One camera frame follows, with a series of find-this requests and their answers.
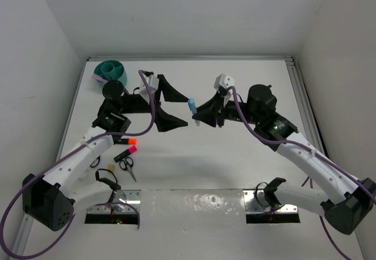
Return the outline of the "blue highlighter cap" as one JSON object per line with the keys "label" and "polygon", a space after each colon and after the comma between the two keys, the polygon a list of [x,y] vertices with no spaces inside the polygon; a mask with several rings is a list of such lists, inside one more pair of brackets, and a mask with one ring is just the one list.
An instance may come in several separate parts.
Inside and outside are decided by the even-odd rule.
{"label": "blue highlighter cap", "polygon": [[190,98],[189,101],[188,101],[188,106],[189,106],[189,109],[192,113],[192,115],[195,115],[197,113],[197,107],[196,107],[196,104],[195,104],[195,101],[194,101],[194,98]]}

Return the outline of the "black orange highlighter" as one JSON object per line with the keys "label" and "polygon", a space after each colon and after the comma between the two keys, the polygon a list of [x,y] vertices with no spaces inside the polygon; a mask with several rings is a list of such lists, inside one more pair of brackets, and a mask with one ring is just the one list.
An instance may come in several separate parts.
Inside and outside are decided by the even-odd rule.
{"label": "black orange highlighter", "polygon": [[124,138],[124,139],[118,140],[116,144],[136,145],[137,139],[136,138]]}

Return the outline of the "pink translucent highlighter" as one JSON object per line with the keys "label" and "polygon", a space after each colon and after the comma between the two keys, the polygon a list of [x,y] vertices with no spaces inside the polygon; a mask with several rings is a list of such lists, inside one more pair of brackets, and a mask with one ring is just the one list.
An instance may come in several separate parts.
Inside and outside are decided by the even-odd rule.
{"label": "pink translucent highlighter", "polygon": [[96,74],[93,74],[92,78],[95,79],[98,82],[103,83],[103,84],[108,82],[106,79],[104,79],[104,78],[102,78],[102,77],[100,77],[99,75],[96,75]]}

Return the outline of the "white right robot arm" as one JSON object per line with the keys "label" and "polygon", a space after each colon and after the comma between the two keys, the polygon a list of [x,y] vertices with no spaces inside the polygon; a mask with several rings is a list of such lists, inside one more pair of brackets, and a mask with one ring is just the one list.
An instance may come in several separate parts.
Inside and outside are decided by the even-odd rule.
{"label": "white right robot arm", "polygon": [[212,127],[221,127],[226,120],[242,122],[255,138],[319,186],[317,190],[295,187],[277,177],[256,195],[261,206],[293,204],[325,218],[338,232],[352,234],[375,204],[375,182],[359,180],[335,165],[277,113],[276,104],[270,86],[253,85],[244,103],[238,100],[233,86],[220,87],[208,102],[197,107],[192,118]]}

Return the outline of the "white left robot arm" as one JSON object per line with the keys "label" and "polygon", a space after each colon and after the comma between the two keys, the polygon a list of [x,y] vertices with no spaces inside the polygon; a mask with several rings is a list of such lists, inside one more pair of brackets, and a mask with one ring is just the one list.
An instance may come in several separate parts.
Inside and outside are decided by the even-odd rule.
{"label": "white left robot arm", "polygon": [[102,87],[104,101],[97,118],[82,140],[68,154],[67,159],[37,177],[28,175],[22,185],[22,207],[24,213],[52,231],[59,231],[82,205],[87,195],[98,202],[107,201],[112,192],[121,187],[108,178],[96,177],[93,188],[77,195],[71,188],[88,170],[90,165],[105,151],[125,136],[131,121],[127,114],[149,113],[151,124],[159,132],[186,127],[188,123],[161,108],[161,100],[187,103],[186,96],[173,88],[164,75],[141,71],[142,82],[138,93],[130,94],[122,82],[110,80]]}

